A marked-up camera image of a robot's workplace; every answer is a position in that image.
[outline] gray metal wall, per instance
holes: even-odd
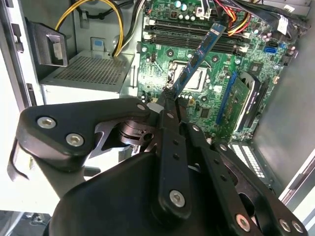
[[[254,143],[286,187],[315,148],[315,2],[313,28],[299,40],[300,53],[282,73]]]

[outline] yellow cable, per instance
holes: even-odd
[[[87,2],[87,1],[90,1],[90,0],[79,0],[77,1],[76,3],[74,3],[73,5],[71,5],[67,11],[65,11],[65,13],[60,17],[56,27],[55,27],[55,30],[58,30],[58,28],[60,27],[60,25],[62,24],[63,20],[72,12],[74,11],[78,6],[80,6],[81,4]],[[120,18],[119,16],[119,12],[118,12],[118,9],[116,8],[116,6],[111,3],[109,0],[101,0],[102,2],[108,4],[117,14],[117,17],[118,17],[118,21],[119,21],[119,42],[118,42],[118,47],[117,47],[117,50],[116,50],[116,53],[115,53],[115,56],[118,55],[117,52],[120,51],[121,47],[122,47],[122,44],[123,44],[123,39],[124,39],[124,29],[123,29],[123,21],[122,19]]]
[[[249,20],[250,14],[247,15],[246,19],[234,30],[228,31],[228,35],[233,35],[237,30],[239,30],[241,27],[243,27],[244,24],[246,24],[247,20]]]

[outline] ventilation grille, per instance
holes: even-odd
[[[258,162],[256,161],[254,154],[250,150],[250,148],[246,145],[229,145],[230,149],[232,149],[235,154],[241,159],[241,161],[249,167],[254,173],[260,177],[265,178],[265,175],[260,168]]]
[[[121,78],[126,61],[79,56],[74,62],[54,76],[54,79],[116,85]]]

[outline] perforated metal plate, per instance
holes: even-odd
[[[83,51],[70,60],[68,67],[57,69],[41,84],[120,92],[132,59],[133,55],[111,58],[105,52]]]

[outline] blue pcie slot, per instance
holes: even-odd
[[[178,79],[175,81],[173,85],[174,99],[177,99],[178,95],[183,91],[188,81],[194,75],[198,67],[206,58],[208,52],[213,48],[224,31],[225,26],[218,23],[214,23],[211,26],[209,32],[201,41],[199,47],[194,52],[189,62],[186,64],[181,74],[178,76]]]
[[[229,80],[229,82],[228,82],[228,84],[226,86],[226,90],[225,90],[225,93],[224,93],[224,96],[223,96],[223,99],[222,99],[222,102],[221,102],[221,105],[220,105],[219,113],[218,113],[217,120],[216,120],[217,124],[221,123],[223,112],[224,112],[224,109],[225,109],[225,106],[226,106],[226,103],[227,103],[227,99],[228,99],[228,96],[229,96],[229,94],[231,92],[232,86],[233,86],[236,78],[237,78],[237,73],[233,72],[232,77],[231,77],[231,79]]]

